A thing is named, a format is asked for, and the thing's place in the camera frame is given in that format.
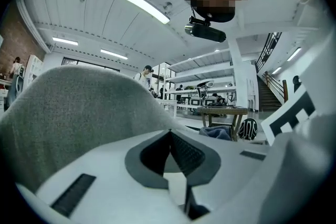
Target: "ceiling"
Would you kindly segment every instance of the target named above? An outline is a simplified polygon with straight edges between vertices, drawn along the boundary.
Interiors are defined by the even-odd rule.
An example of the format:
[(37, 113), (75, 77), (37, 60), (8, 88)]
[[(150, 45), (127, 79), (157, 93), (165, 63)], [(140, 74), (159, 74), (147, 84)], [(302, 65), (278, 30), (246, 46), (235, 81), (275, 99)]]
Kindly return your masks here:
[[(194, 38), (184, 32), (191, 15), (184, 0), (147, 1), (165, 12), (171, 21), (163, 25), (125, 0), (24, 0), (24, 3), (43, 40), (56, 45), (54, 51), (113, 61), (132, 70), (164, 61), (175, 63), (227, 47), (225, 43)], [(294, 0), (248, 0), (242, 3), (233, 20), (225, 24), (214, 23), (213, 27), (235, 37), (265, 34), (277, 31), (277, 27), (284, 23), (291, 24), (297, 9)], [(52, 37), (76, 40), (79, 46), (56, 44)], [(259, 45), (255, 49), (253, 45), (244, 46), (250, 52), (260, 50)], [(100, 53), (100, 48), (129, 58), (107, 57)]]

